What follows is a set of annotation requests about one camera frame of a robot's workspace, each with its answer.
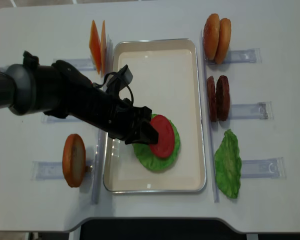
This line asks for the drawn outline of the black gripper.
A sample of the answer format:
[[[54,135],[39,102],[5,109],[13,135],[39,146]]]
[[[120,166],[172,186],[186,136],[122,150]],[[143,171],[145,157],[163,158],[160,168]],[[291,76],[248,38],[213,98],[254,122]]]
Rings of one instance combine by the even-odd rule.
[[[114,74],[107,91],[93,86],[70,84],[66,88],[67,113],[105,132],[125,144],[155,145],[159,134],[151,125],[152,110],[146,106],[136,107],[126,98],[119,98],[118,86],[126,81]]]

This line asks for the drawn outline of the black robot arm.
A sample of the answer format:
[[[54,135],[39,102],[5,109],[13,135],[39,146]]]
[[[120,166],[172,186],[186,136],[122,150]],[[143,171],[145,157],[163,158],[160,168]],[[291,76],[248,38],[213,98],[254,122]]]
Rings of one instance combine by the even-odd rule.
[[[65,119],[74,116],[129,144],[156,144],[159,134],[151,125],[152,110],[134,106],[134,98],[121,99],[133,75],[128,66],[109,72],[103,83],[90,81],[64,60],[50,66],[25,51],[21,64],[0,71],[0,109],[17,116],[42,112]]]

